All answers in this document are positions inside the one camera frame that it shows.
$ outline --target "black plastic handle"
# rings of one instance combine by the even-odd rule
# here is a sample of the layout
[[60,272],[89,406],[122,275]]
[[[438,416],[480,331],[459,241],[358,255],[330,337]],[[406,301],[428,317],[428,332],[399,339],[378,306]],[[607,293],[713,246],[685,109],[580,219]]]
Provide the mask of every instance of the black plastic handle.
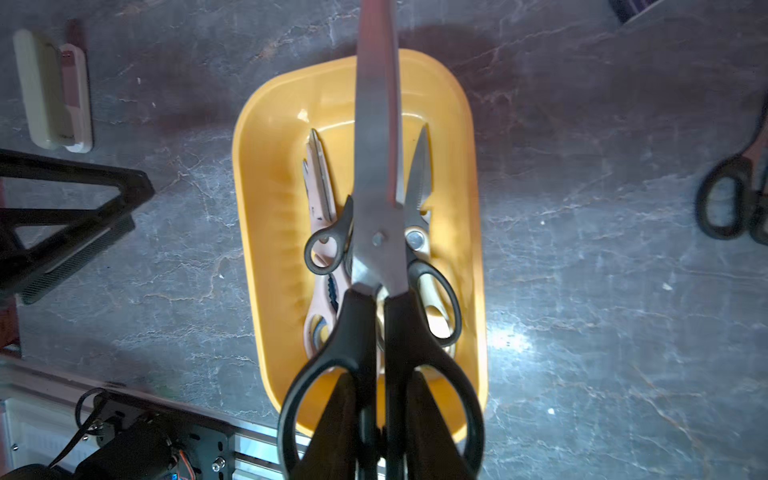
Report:
[[315,380],[335,366],[346,369],[355,384],[359,419],[357,478],[376,479],[379,460],[376,444],[379,434],[376,428],[376,301],[351,289],[344,295],[341,313],[326,345],[293,380],[280,410],[277,453],[287,478],[300,462],[296,448],[296,417],[301,402]]
[[766,231],[766,228],[768,228],[768,195],[766,195],[766,192],[763,192],[757,201],[755,213],[752,214],[750,236],[757,243],[768,245],[768,231]]
[[[310,269],[310,272],[315,275],[330,275],[331,272],[341,265],[342,260],[344,260],[344,252],[347,239],[349,239],[349,232],[352,229],[352,218],[353,202],[352,197],[349,196],[346,198],[344,211],[342,212],[341,217],[336,219],[336,222],[330,227],[321,228],[310,235],[310,238],[304,245],[304,263],[306,264],[306,268]],[[333,241],[336,242],[336,255],[333,257],[333,261],[331,261],[330,265],[317,265],[312,258],[312,249],[315,247],[315,243],[324,241],[328,238],[333,238]]]
[[[752,190],[752,174],[752,162],[745,157],[738,156],[720,162],[704,178],[696,194],[696,221],[706,235],[718,240],[732,240],[747,230],[756,203],[756,194]],[[707,207],[710,192],[715,184],[724,178],[730,178],[736,182],[736,192],[733,199],[733,222],[730,225],[718,226],[710,222]]]
[[480,403],[461,367],[445,353],[429,331],[419,295],[410,290],[385,300],[384,322],[388,353],[385,356],[387,480],[402,480],[404,476],[406,392],[413,370],[424,365],[440,372],[462,401],[467,418],[467,439],[462,459],[467,469],[477,476],[485,448],[485,427]]
[[429,391],[426,378],[418,370],[411,372],[406,405],[408,478],[472,480],[475,476],[456,451],[435,397]]
[[456,292],[453,291],[453,287],[448,282],[448,279],[445,278],[442,273],[440,273],[440,270],[437,270],[431,263],[419,259],[412,260],[408,264],[408,284],[417,292],[419,291],[419,279],[424,275],[434,277],[435,280],[437,280],[438,283],[440,283],[440,285],[442,285],[442,287],[445,289],[449,300],[451,300],[454,322],[453,332],[451,332],[451,335],[445,338],[432,334],[432,336],[435,337],[435,340],[437,340],[437,343],[439,343],[441,347],[445,348],[446,346],[451,346],[456,343],[458,338],[462,335],[462,309],[458,305],[458,297],[456,296]]

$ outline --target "scissor handle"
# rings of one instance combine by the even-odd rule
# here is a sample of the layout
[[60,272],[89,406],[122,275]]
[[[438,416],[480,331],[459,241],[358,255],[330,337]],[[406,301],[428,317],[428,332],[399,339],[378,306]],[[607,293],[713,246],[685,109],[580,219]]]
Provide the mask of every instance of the scissor handle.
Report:
[[477,393],[453,359],[429,331],[426,313],[418,293],[411,288],[384,302],[386,352],[386,477],[403,478],[406,448],[406,392],[412,372],[431,366],[440,372],[458,393],[467,418],[467,439],[462,458],[475,476],[480,471],[485,448],[485,427]]
[[[706,235],[718,240],[732,240],[748,230],[756,204],[756,193],[752,190],[752,175],[752,161],[739,155],[720,162],[704,178],[696,194],[696,221]],[[730,178],[736,183],[733,221],[729,225],[713,225],[707,215],[710,193],[715,184],[724,178]]]
[[[346,241],[349,238],[349,231],[352,228],[352,218],[353,202],[352,196],[349,196],[346,198],[344,211],[342,212],[341,217],[339,217],[331,226],[321,228],[310,235],[310,238],[304,245],[304,263],[306,264],[306,268],[310,269],[310,272],[315,275],[330,275],[331,272],[341,265],[341,262],[344,260]],[[312,258],[312,249],[315,247],[315,243],[327,241],[329,238],[333,238],[333,241],[336,242],[336,253],[328,265],[320,266],[315,263],[315,260]]]
[[[312,292],[312,301],[303,327],[304,350],[309,359],[317,354],[323,344],[317,342],[323,326],[327,326],[328,331],[331,331],[336,324],[336,312],[333,310],[328,296],[328,282],[329,277],[315,275],[315,290]],[[315,317],[317,316],[321,320],[316,322]]]
[[336,327],[325,346],[299,371],[280,410],[277,452],[286,478],[300,461],[296,447],[296,418],[301,402],[315,380],[337,366],[349,372],[355,386],[359,426],[358,478],[376,478],[379,460],[376,448],[376,300],[355,290],[347,290]]
[[757,208],[750,221],[750,236],[752,240],[762,245],[768,245],[768,195],[763,192],[757,201]]
[[440,273],[440,270],[437,270],[431,263],[420,259],[412,260],[408,264],[408,284],[417,292],[419,291],[419,279],[424,275],[434,277],[435,280],[442,285],[442,288],[445,289],[445,292],[448,294],[448,298],[451,301],[454,323],[453,332],[445,338],[430,332],[440,346],[445,348],[446,346],[451,346],[456,343],[462,334],[462,309],[458,305],[458,297],[456,296],[456,292],[453,291],[451,283],[449,283],[448,279]]

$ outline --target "orange wire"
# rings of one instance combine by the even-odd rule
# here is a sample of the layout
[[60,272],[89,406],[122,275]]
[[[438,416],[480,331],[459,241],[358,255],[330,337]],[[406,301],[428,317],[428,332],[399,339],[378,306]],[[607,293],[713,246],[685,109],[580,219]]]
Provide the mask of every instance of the orange wire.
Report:
[[179,450],[179,456],[181,457],[181,461],[184,462],[184,466],[187,467],[187,471],[190,473],[190,480],[195,480],[194,470],[192,469],[189,460],[187,460],[184,450]]

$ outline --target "black cable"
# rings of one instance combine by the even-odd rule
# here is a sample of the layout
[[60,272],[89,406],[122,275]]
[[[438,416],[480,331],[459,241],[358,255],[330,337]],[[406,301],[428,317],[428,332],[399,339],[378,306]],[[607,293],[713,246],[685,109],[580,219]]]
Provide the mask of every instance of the black cable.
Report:
[[78,425],[79,429],[83,428],[83,424],[80,423],[80,415],[83,411],[83,403],[85,403],[86,398],[94,395],[95,393],[107,393],[107,390],[102,389],[100,386],[96,387],[95,389],[90,389],[86,393],[82,394],[78,402],[74,405],[74,422]]
[[83,435],[89,433],[89,428],[91,425],[93,425],[93,422],[96,421],[99,414],[101,414],[101,410],[104,409],[104,407],[107,405],[107,402],[100,402],[98,405],[94,406],[93,412],[88,416],[88,418],[85,419],[85,422],[80,423],[80,414],[83,409],[83,403],[85,402],[85,399],[88,398],[91,395],[94,395],[95,393],[103,393],[105,395],[109,395],[109,392],[105,389],[102,389],[101,387],[97,387],[95,389],[90,389],[86,393],[84,393],[78,402],[74,406],[74,421],[78,424],[78,431],[74,434],[72,437],[72,440],[69,441],[67,446],[64,447],[63,450],[61,450],[61,453],[59,453],[56,458],[53,459],[53,462],[48,464],[48,468],[53,468],[57,463],[59,463],[61,460],[64,459],[65,456],[69,455],[69,452],[72,451],[72,449],[81,441],[83,438]]

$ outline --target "scissor blade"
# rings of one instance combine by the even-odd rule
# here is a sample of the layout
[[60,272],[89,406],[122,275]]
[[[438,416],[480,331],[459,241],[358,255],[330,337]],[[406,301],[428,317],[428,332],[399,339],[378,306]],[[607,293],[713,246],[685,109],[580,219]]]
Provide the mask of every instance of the scissor blade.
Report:
[[353,289],[408,291],[395,3],[362,0],[355,92]]
[[429,222],[422,216],[422,207],[429,195],[432,195],[432,159],[429,156],[427,127],[424,125],[416,143],[416,152],[413,154],[411,172],[408,175],[408,190],[403,205],[406,228],[421,227],[429,232]]
[[333,192],[330,189],[330,179],[328,177],[328,165],[326,164],[326,154],[323,151],[323,144],[317,137],[317,130],[310,131],[310,139],[307,142],[307,148],[310,151],[311,168],[315,172],[314,187],[319,192],[319,205],[326,222],[336,221],[336,202],[333,199]]

